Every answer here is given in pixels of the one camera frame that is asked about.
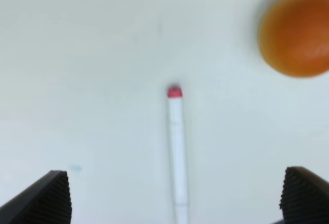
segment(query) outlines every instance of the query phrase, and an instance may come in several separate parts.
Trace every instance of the white surface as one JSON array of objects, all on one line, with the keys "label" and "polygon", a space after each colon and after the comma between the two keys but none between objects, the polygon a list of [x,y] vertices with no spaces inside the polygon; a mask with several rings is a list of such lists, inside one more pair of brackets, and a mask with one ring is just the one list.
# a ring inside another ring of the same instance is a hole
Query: white surface
[{"label": "white surface", "polygon": [[182,97],[168,98],[173,202],[176,224],[189,223],[189,190]]},{"label": "white surface", "polygon": [[329,179],[329,74],[255,41],[270,0],[0,0],[0,200],[68,170],[72,224],[172,224],[169,83],[185,93],[191,223],[281,217],[288,165]]}]

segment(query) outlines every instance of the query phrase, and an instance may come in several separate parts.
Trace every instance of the red tip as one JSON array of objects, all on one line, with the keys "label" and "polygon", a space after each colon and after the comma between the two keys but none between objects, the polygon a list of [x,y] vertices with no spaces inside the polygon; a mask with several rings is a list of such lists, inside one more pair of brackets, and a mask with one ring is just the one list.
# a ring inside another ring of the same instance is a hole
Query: red tip
[{"label": "red tip", "polygon": [[180,87],[175,86],[168,89],[167,95],[169,98],[181,98],[183,97],[183,92]]}]

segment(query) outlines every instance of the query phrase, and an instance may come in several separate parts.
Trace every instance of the orange fruit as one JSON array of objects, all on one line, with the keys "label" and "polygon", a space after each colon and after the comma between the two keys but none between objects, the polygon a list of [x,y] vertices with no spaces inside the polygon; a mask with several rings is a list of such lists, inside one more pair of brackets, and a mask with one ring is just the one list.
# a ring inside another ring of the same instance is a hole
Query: orange fruit
[{"label": "orange fruit", "polygon": [[259,32],[265,61],[294,77],[329,70],[329,0],[280,0],[265,13]]}]

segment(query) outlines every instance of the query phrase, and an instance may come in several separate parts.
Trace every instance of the marker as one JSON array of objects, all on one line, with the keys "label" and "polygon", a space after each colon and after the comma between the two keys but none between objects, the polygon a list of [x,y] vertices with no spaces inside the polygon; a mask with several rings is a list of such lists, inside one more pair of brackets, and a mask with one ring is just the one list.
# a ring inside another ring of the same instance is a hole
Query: marker
[{"label": "marker", "polygon": [[182,98],[180,87],[173,86],[168,89],[172,186],[176,224],[189,223],[189,191]]}]

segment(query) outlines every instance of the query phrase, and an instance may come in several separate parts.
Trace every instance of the white marker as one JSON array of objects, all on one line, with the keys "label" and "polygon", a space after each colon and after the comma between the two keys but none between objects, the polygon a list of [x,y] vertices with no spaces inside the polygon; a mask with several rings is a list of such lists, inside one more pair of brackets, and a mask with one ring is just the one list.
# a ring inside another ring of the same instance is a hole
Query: white marker
[{"label": "white marker", "polygon": [[180,87],[168,89],[171,167],[176,224],[189,223],[189,191]]}]

